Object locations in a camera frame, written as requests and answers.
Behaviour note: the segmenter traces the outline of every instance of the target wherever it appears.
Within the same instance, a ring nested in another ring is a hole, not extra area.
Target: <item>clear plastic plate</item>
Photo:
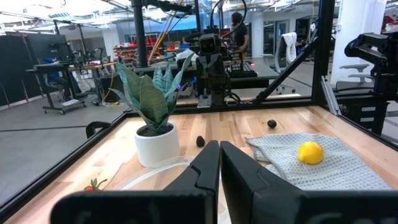
[[[178,156],[156,164],[155,168],[144,168],[120,182],[115,186],[115,190],[163,190],[190,165],[194,158]],[[231,223],[221,179],[218,189],[218,223]]]

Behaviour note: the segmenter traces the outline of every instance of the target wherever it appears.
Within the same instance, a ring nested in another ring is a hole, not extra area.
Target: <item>white pot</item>
[[[141,165],[153,167],[158,162],[180,155],[177,127],[172,123],[168,124],[172,125],[173,129],[161,136],[145,137],[138,135],[138,132],[144,129],[146,125],[136,131],[136,146]]]

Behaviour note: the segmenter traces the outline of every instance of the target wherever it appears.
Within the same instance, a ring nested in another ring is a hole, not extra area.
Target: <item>ceiling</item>
[[[133,20],[130,0],[110,0],[118,6],[108,4],[109,0],[12,0],[12,5],[2,4],[0,6],[0,30],[30,30],[30,31],[52,31],[54,25],[52,20],[72,21],[84,26],[106,29],[107,24]],[[311,10],[318,7],[319,0],[246,0],[250,11],[262,11],[264,13],[285,13],[293,11]],[[217,0],[199,0],[202,13],[209,14]],[[185,4],[193,4],[193,0],[184,0]],[[223,3],[224,11],[242,10],[241,0],[226,0]],[[1,14],[11,12],[24,16],[10,16]],[[143,9],[146,18],[158,23],[165,20],[168,15],[153,6]],[[61,29],[71,28],[71,25],[60,24]]]

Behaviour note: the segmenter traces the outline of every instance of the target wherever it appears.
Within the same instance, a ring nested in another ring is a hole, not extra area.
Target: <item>white pillar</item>
[[[106,48],[106,55],[111,56],[111,61],[113,61],[113,48],[115,45],[120,44],[120,40],[118,36],[118,30],[116,29],[116,24],[108,24],[108,28],[109,29],[102,31],[102,36]]]
[[[364,74],[370,73],[373,64],[360,58],[346,57],[344,49],[359,34],[366,32],[380,34],[386,2],[387,0],[341,0],[331,73],[332,85],[335,85],[337,81],[359,81],[359,78],[348,78],[348,75],[357,74],[358,71],[341,69],[340,67],[344,65],[368,63],[370,66]]]
[[[251,55],[261,58],[264,53],[264,16],[262,12],[251,13]]]
[[[289,19],[289,32],[296,31],[296,18]]]

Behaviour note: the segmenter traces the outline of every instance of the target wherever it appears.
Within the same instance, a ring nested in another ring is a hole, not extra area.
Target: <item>soil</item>
[[[153,130],[151,130],[150,128],[148,128],[148,126],[144,126],[144,127],[142,127],[140,130],[138,130],[137,134],[138,134],[139,136],[142,136],[142,137],[155,137],[155,136],[161,136],[161,135],[163,135],[163,134],[166,134],[166,133],[168,133],[168,132],[171,131],[171,130],[173,130],[173,125],[171,125],[171,124],[168,124],[168,125],[165,127],[165,132],[162,133],[162,134],[155,133]]]

